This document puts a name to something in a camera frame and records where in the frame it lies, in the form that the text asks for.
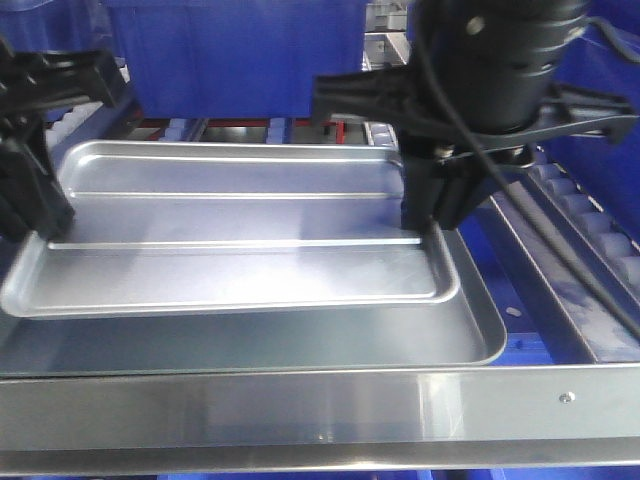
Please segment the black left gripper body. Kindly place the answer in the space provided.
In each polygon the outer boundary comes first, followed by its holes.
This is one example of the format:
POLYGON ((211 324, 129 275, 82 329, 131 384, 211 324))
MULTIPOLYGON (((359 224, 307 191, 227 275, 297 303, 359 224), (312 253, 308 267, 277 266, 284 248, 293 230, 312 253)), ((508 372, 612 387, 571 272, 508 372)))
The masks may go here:
POLYGON ((1 116, 101 102, 113 107, 123 77, 106 50, 18 52, 1 40, 1 116))

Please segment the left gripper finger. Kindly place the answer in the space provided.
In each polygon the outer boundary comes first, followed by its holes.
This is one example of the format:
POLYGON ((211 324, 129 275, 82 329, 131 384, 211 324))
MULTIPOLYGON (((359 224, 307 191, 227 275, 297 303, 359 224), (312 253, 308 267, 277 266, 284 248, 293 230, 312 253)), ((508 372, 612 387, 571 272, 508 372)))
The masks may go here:
POLYGON ((1 119, 1 236, 48 240, 70 228, 74 209, 56 176, 40 117, 1 119))

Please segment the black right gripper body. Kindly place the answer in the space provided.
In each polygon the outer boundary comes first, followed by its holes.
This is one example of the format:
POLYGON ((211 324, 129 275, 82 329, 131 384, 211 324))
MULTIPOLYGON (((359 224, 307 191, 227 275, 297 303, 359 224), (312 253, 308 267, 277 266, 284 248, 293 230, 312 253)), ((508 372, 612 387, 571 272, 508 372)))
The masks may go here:
MULTIPOLYGON (((459 129, 437 110, 432 100, 419 100, 407 69, 385 69, 338 76, 318 76, 312 88, 311 120, 322 123, 331 116, 356 116, 386 123, 396 130, 471 151, 459 129)), ((631 104, 623 97, 563 83, 552 84, 533 119, 504 133, 474 136, 487 152, 510 150, 558 137, 600 136, 617 144, 636 123, 631 104)))

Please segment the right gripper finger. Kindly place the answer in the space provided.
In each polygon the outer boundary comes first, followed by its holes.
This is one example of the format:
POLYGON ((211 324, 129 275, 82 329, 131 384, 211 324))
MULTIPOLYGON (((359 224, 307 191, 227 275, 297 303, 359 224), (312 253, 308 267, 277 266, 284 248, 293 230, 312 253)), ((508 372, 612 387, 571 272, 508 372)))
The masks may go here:
POLYGON ((404 194, 401 202, 401 227, 427 230, 434 218, 443 178, 435 155, 437 142, 399 131, 404 194))
POLYGON ((442 186, 434 220, 443 230, 454 230, 501 186, 477 159, 449 162, 441 168, 442 186))

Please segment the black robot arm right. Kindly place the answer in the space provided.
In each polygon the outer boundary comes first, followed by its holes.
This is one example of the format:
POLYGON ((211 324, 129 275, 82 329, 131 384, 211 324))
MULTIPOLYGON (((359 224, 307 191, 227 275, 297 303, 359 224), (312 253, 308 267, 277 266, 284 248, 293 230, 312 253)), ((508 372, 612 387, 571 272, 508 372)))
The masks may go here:
POLYGON ((390 125, 404 184, 401 225, 456 228, 533 163, 533 146, 633 128, 623 97, 558 83, 585 1, 420 1, 401 66, 319 76, 312 117, 347 114, 390 125))

